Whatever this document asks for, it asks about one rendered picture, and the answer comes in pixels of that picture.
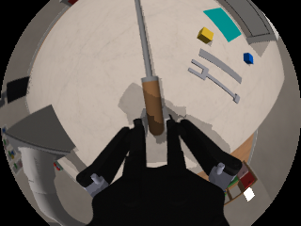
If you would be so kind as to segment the small blue cube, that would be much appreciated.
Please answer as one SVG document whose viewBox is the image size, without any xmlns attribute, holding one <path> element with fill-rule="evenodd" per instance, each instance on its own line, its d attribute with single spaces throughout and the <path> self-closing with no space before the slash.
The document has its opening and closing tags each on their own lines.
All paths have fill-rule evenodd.
<svg viewBox="0 0 301 226">
<path fill-rule="evenodd" d="M 253 64 L 253 56 L 250 53 L 244 53 L 244 62 L 247 64 Z"/>
</svg>

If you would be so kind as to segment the yellow block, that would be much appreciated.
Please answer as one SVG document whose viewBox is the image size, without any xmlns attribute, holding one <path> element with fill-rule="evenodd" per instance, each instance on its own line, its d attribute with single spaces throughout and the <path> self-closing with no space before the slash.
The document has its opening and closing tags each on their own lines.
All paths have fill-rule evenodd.
<svg viewBox="0 0 301 226">
<path fill-rule="evenodd" d="M 212 41 L 214 33 L 207 29 L 206 27 L 203 27 L 199 32 L 197 38 L 204 43 L 208 43 Z"/>
</svg>

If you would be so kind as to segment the teal square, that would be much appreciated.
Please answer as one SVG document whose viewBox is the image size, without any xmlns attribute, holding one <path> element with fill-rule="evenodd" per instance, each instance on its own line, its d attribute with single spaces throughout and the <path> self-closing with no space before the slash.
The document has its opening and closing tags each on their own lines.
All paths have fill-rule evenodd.
<svg viewBox="0 0 301 226">
<path fill-rule="evenodd" d="M 222 8 L 214 8 L 203 11 L 219 28 L 228 42 L 242 35 L 232 19 Z"/>
</svg>

